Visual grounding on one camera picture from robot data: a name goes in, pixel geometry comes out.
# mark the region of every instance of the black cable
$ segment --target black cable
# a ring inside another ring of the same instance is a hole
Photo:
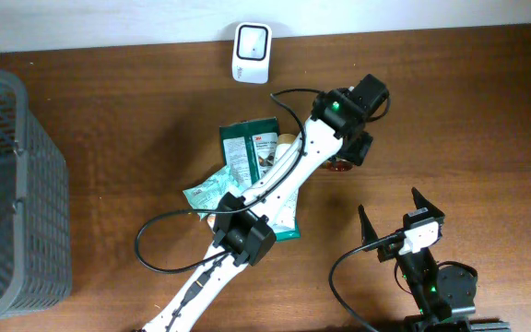
[[[407,293],[409,295],[413,295],[413,294],[411,294],[410,291],[404,289],[403,286],[401,286],[401,283],[398,281],[398,277],[396,276],[396,271],[397,270],[398,270],[398,262],[395,263],[395,281],[396,281],[396,284],[398,285],[398,288],[400,288],[401,290],[403,290],[405,293]]]
[[[465,269],[466,271],[468,271],[468,273],[470,273],[473,277],[475,278],[478,277],[478,272],[475,270],[474,267],[468,266],[463,263],[454,262],[454,261],[445,261],[445,262],[441,262],[440,264],[438,264],[438,268],[443,267],[443,266],[461,267]]]
[[[304,148],[306,147],[306,132],[304,130],[304,125],[302,124],[301,119],[299,119],[299,117],[296,115],[296,113],[287,104],[283,103],[278,98],[276,98],[276,96],[279,96],[279,95],[284,94],[284,93],[289,93],[289,92],[321,93],[322,91],[317,90],[317,89],[285,89],[285,90],[281,90],[281,91],[276,92],[276,93],[271,93],[269,95],[269,97],[278,106],[282,107],[283,109],[285,109],[286,111],[288,111],[290,113],[292,118],[294,118],[294,120],[296,121],[296,124],[298,125],[299,129],[301,130],[301,140],[302,140],[302,142],[301,142],[301,151],[298,154],[296,160],[290,166],[290,168],[269,189],[267,189],[263,194],[258,196],[252,203],[248,204],[245,207],[242,207],[242,208],[239,208],[239,209],[236,209],[236,210],[232,210],[232,211],[220,211],[220,210],[217,210],[217,209],[206,209],[206,208],[181,209],[181,210],[175,210],[175,211],[172,211],[172,212],[167,212],[167,213],[160,214],[157,217],[154,217],[154,218],[150,219],[149,221],[145,222],[145,224],[140,228],[140,230],[138,230],[138,233],[136,234],[136,238],[135,238],[135,255],[136,255],[136,259],[138,259],[138,261],[144,267],[146,267],[146,268],[148,268],[148,269],[150,269],[150,270],[152,270],[154,272],[164,273],[164,274],[182,273],[182,272],[185,272],[185,271],[189,271],[189,270],[191,270],[191,269],[193,269],[195,267],[198,267],[198,266],[200,266],[200,265],[202,265],[202,264],[204,264],[206,262],[209,262],[209,261],[211,261],[211,260],[213,260],[213,259],[215,259],[215,258],[217,258],[219,256],[225,255],[227,253],[225,251],[225,252],[219,253],[217,255],[212,255],[209,258],[203,259],[203,260],[201,260],[199,262],[195,262],[192,265],[189,265],[187,267],[160,268],[160,267],[155,267],[155,266],[151,265],[149,262],[147,262],[145,260],[145,258],[143,258],[143,256],[140,254],[139,245],[140,245],[140,238],[142,237],[143,233],[147,230],[147,228],[149,226],[153,225],[157,221],[160,221],[162,219],[166,219],[166,218],[169,218],[169,217],[173,217],[173,216],[183,215],[183,214],[194,214],[194,213],[233,214],[233,213],[243,212],[245,210],[248,210],[248,209],[256,206],[261,201],[266,199],[266,197],[268,195],[270,195],[274,190],[276,190],[276,188],[278,188],[284,182],[284,180],[286,180],[290,176],[290,174],[292,173],[292,171],[294,171],[294,169],[296,169],[296,166],[299,164],[299,162],[301,161],[302,156],[304,155]]]
[[[366,120],[366,122],[370,123],[370,122],[374,122],[374,121],[377,121],[377,120],[380,120],[380,119],[384,118],[384,116],[388,113],[388,110],[390,110],[390,108],[391,108],[391,96],[388,96],[386,98],[386,106],[384,106],[383,113],[378,115],[378,116],[369,117],[368,120]]]
[[[375,243],[368,243],[363,246],[359,246],[355,249],[352,249],[345,254],[343,254],[337,261],[333,264],[331,267],[331,271],[329,272],[329,287],[331,288],[331,291],[333,292],[333,295],[335,295],[336,299],[343,305],[343,307],[348,311],[349,314],[351,314],[360,324],[362,324],[367,331],[369,332],[378,332],[377,329],[372,327],[364,318],[362,318],[359,314],[357,314],[351,307],[341,298],[339,293],[336,290],[336,287],[333,285],[333,274],[336,271],[336,267],[341,263],[344,259],[350,257],[351,255],[354,255],[356,253],[359,253],[360,251],[366,250],[370,247],[372,247]]]

